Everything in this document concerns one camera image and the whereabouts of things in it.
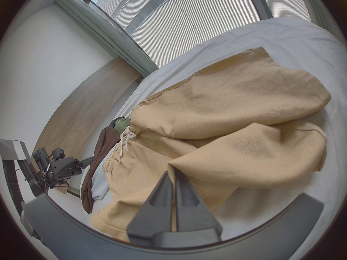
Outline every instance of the green garment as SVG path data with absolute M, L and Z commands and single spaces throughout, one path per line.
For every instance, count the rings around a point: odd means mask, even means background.
M 128 126 L 130 126 L 130 118 L 120 118 L 115 122 L 114 128 L 121 135 Z

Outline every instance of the white drawstring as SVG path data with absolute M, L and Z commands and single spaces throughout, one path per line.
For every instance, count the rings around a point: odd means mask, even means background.
M 128 126 L 127 128 L 125 128 L 125 130 L 123 131 L 123 133 L 120 135 L 120 151 L 119 151 L 119 161 L 118 163 L 120 163 L 120 158 L 123 155 L 123 140 L 125 139 L 125 150 L 132 156 L 132 158 L 134 157 L 128 150 L 128 141 L 136 138 L 136 134 L 134 134 L 133 132 L 130 131 L 130 126 Z

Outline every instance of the green curtain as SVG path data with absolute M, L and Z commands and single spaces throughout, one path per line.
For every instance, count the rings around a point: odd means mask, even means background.
M 120 56 L 136 69 L 142 78 L 157 70 L 157 65 L 129 37 L 129 35 L 112 24 L 107 18 L 81 0 L 55 0 L 55 3 L 95 41 L 113 57 Z

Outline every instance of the wooden board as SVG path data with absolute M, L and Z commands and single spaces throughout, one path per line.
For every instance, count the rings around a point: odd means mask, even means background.
M 54 112 L 37 140 L 51 154 L 62 148 L 65 157 L 80 159 L 99 123 L 140 74 L 118 57 L 84 80 Z M 31 161 L 39 171 L 33 157 Z M 58 188 L 66 193 L 67 188 Z

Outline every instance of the white sheet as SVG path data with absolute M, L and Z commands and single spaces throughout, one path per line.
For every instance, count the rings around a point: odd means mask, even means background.
M 141 82 L 117 116 L 129 116 L 142 99 L 192 73 L 245 49 L 263 46 L 281 66 L 304 69 L 316 76 L 331 93 L 323 111 L 305 118 L 328 135 L 328 154 L 321 172 L 297 184 L 272 190 L 238 189 L 216 212 L 226 240 L 261 225 L 287 206 L 298 194 L 324 202 L 315 228 L 291 259 L 300 259 L 320 238 L 336 215 L 347 191 L 347 51 L 328 31 L 306 20 L 286 17 L 258 21 L 235 28 L 189 50 Z M 101 209 L 112 197 L 108 192 L 93 205 Z

